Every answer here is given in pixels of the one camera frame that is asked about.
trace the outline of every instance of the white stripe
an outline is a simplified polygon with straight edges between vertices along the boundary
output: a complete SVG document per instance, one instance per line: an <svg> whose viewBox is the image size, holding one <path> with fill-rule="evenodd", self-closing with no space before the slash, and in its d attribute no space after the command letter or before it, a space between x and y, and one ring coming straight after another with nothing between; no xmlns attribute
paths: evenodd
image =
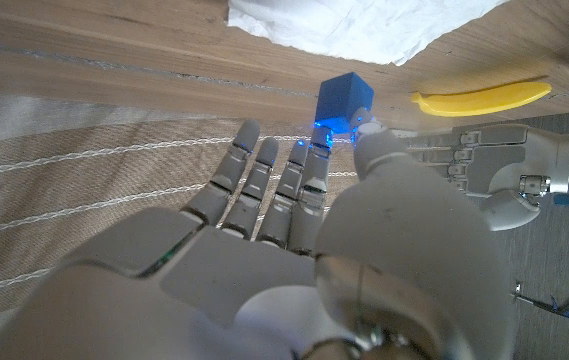
<svg viewBox="0 0 569 360"><path fill-rule="evenodd" d="M11 286L13 284L17 284L17 283L21 283L24 281L35 279L38 277L42 277L42 276L48 274L49 271L51 271L51 269L40 269L40 270L34 271L32 273L29 273L29 274L22 274L20 276L16 276L12 279L2 280L2 281L0 281L0 289L3 287Z"/></svg>
<svg viewBox="0 0 569 360"><path fill-rule="evenodd" d="M308 136L273 136L278 141L294 141L299 139L310 140ZM261 136L258 141L264 140L266 137ZM141 145L129 145L129 146L118 146L115 148L105 148L98 150L87 150L80 153L68 153L64 155L55 155L46 158L39 158L35 160L21 161L14 164L0 165L0 174L7 171L27 169L33 166L40 166L46 164L57 163L65 160L78 160L86 159L94 156L106 156L112 154L122 154L130 151L142 151L142 150L155 150L155 149L165 149L180 146L194 146L203 144L218 144L226 143L233 140L232 138L208 138L208 139L193 139L193 140L176 140L176 141L163 141L158 143L148 143ZM334 143L349 143L350 141L346 139L335 139Z"/></svg>
<svg viewBox="0 0 569 360"><path fill-rule="evenodd" d="M357 173L355 173L355 172L333 172L333 173L328 174L328 176L330 176L330 177L334 177L334 176L335 177L343 177L343 176L356 176L356 175L357 175ZM271 179L279 179L280 177L281 177L281 175L274 175L271 177ZM93 209L100 209L100 208L118 205L118 204L130 202L130 201L147 199L147 198L156 198L156 197L164 196L164 195L170 195L170 194L175 194L175 193L199 190L199 189L203 188L204 185L205 184L193 184L193 185L189 185L189 186L180 186L177 188L155 190L155 191L151 191L151 192L127 195L127 196L123 196L123 197L119 197L119 198L115 198L115 199L110 199L107 201L99 201L99 202L96 202L93 204L80 205L80 206L77 206L74 208L67 208L67 209L62 209L62 210L58 210L58 211L52 211L52 212L44 213L41 215L29 216L29 217L26 217L23 219L13 220L13 221L10 221L7 223L0 224L0 231L10 229L10 228L14 228L14 227L18 227L18 226L25 225L25 224L32 224L32 223L42 221L42 220L55 219L55 218L61 217L61 216L72 215L72 214L76 214L76 213L80 213L80 212L84 212L84 211L88 211L88 210L93 210Z"/></svg>

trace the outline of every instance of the robot finger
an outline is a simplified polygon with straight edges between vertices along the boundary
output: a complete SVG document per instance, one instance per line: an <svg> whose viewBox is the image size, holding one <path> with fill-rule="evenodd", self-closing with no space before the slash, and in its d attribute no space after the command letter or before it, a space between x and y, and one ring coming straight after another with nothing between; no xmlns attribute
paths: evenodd
<svg viewBox="0 0 569 360"><path fill-rule="evenodd" d="M307 154L308 144L304 140L297 140L293 144L282 177L277 184L275 195L264 215L255 241L273 244L282 249L287 248L291 214L297 203L297 194Z"/></svg>
<svg viewBox="0 0 569 360"><path fill-rule="evenodd" d="M306 166L302 173L297 204L293 207L288 250L310 255L324 219L324 202L328 190L328 168L333 133L327 127L316 127L311 136Z"/></svg>
<svg viewBox="0 0 569 360"><path fill-rule="evenodd" d="M260 126L257 121L245 121L211 180L191 198L182 211L197 216L206 225L217 224L224 214L229 197L237 188L246 167L246 160L253 152L259 134Z"/></svg>
<svg viewBox="0 0 569 360"><path fill-rule="evenodd" d="M245 240L251 239L277 150L277 140L272 137L264 139L244 187L222 223L223 231Z"/></svg>

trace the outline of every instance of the blue cube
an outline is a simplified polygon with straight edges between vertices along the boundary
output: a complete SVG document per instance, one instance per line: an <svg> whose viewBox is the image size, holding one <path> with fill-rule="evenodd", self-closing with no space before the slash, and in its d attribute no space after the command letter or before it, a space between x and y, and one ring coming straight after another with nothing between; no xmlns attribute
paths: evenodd
<svg viewBox="0 0 569 360"><path fill-rule="evenodd" d="M315 126L326 126L335 134L351 131L353 113L361 107L371 111L373 88L354 72L322 82L317 98Z"/></svg>

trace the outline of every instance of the metal joint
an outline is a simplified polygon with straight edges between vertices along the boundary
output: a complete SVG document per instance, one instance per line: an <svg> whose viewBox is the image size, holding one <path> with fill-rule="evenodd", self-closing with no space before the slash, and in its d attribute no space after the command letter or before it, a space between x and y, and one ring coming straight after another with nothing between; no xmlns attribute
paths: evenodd
<svg viewBox="0 0 569 360"><path fill-rule="evenodd" d="M543 175L520 176L520 194L529 198L543 197L551 191L551 178Z"/></svg>

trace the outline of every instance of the gray robotic hand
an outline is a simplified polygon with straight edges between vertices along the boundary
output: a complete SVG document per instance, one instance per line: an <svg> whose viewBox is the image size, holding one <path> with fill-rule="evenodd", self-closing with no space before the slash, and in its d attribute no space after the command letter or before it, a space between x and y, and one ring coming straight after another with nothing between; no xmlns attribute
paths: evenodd
<svg viewBox="0 0 569 360"><path fill-rule="evenodd" d="M273 139L222 220L257 142L247 122L180 211L144 210L69 254L0 332L0 358L510 358L508 263L483 217L358 114L361 182L323 222L322 126L293 146L255 241Z"/></svg>
<svg viewBox="0 0 569 360"><path fill-rule="evenodd" d="M469 196L492 230L524 225L547 193L569 189L569 135L526 125L491 125L406 139L408 151Z"/></svg>

